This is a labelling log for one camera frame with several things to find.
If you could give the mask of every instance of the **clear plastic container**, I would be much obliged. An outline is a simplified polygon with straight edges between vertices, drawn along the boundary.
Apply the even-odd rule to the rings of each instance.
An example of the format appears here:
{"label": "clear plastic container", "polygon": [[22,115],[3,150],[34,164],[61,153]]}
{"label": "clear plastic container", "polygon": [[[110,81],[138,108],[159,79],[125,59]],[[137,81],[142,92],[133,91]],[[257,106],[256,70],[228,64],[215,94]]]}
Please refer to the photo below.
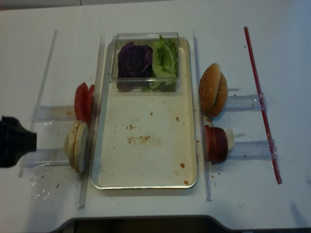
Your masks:
{"label": "clear plastic container", "polygon": [[[174,62],[171,65],[174,66],[175,73],[172,74],[173,77],[156,77],[152,64],[149,67],[151,72],[151,76],[147,78],[138,78],[138,77],[123,77],[126,74],[121,74],[119,72],[119,60],[118,54],[120,50],[130,42],[133,42],[134,45],[148,45],[152,48],[153,42],[159,41],[160,36],[164,38],[166,43],[170,43],[171,45],[174,44],[176,46],[177,56],[171,59],[170,61]],[[180,85],[180,78],[179,78],[179,53],[178,53],[178,33],[120,33],[114,37],[113,40],[113,51],[114,51],[114,60],[112,64],[112,81],[117,87],[118,91],[143,91],[143,92],[173,92],[176,91]]]}

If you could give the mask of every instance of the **metal tray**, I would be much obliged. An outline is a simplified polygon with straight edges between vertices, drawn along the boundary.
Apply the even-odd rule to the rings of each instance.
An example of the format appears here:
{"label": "metal tray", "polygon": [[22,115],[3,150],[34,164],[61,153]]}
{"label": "metal tray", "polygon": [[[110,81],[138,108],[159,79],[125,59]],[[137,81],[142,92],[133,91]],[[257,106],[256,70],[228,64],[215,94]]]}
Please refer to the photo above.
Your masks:
{"label": "metal tray", "polygon": [[92,167],[98,189],[190,188],[198,176],[190,47],[179,38],[176,92],[118,92],[108,46]]}

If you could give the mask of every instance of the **red rod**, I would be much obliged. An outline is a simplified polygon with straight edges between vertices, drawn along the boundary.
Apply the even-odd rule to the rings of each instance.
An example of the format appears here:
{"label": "red rod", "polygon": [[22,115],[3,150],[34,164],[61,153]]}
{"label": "red rod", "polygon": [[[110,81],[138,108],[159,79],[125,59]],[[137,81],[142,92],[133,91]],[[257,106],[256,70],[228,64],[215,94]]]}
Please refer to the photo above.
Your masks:
{"label": "red rod", "polygon": [[[253,73],[254,73],[254,78],[255,78],[255,83],[256,83],[256,88],[257,88],[257,93],[258,93],[259,96],[263,97],[262,92],[261,92],[261,88],[260,88],[260,83],[259,83],[259,79],[258,79],[257,70],[256,70],[255,59],[254,59],[254,55],[253,55],[251,40],[249,38],[249,33],[248,33],[247,27],[244,27],[244,32],[245,32],[245,37],[246,37],[246,41],[247,41],[249,57],[250,57],[251,63],[252,63],[252,68],[253,68]],[[278,169],[277,159],[276,159],[276,146],[275,146],[275,144],[274,144],[274,142],[272,140],[272,137],[271,137],[271,132],[270,132],[270,127],[269,127],[269,123],[268,123],[267,113],[266,113],[266,110],[265,110],[266,109],[265,102],[262,100],[262,98],[260,98],[260,104],[261,104],[261,113],[262,113],[262,118],[263,118],[263,122],[264,122],[264,127],[266,129],[267,138],[268,138],[268,142],[269,142],[269,148],[270,148],[270,153],[271,153],[271,160],[272,160],[274,174],[276,176],[277,183],[281,184],[282,183],[282,179],[281,179],[281,175],[280,175],[280,172],[279,172],[279,169]]]}

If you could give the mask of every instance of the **red cabbage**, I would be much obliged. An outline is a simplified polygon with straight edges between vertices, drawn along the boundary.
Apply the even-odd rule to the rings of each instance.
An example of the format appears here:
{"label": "red cabbage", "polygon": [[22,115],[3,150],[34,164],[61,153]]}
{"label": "red cabbage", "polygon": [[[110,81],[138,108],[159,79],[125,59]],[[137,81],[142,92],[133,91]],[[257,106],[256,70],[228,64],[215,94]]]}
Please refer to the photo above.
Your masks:
{"label": "red cabbage", "polygon": [[130,42],[118,54],[118,78],[149,78],[151,63],[152,48]]}

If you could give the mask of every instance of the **black object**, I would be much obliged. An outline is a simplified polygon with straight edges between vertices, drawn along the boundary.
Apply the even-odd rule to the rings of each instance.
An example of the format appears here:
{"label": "black object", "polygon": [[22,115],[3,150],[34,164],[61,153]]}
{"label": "black object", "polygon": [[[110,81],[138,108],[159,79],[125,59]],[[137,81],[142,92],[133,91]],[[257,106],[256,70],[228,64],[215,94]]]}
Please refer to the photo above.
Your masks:
{"label": "black object", "polygon": [[37,134],[24,129],[14,117],[0,121],[0,167],[12,167],[19,159],[36,151]]}

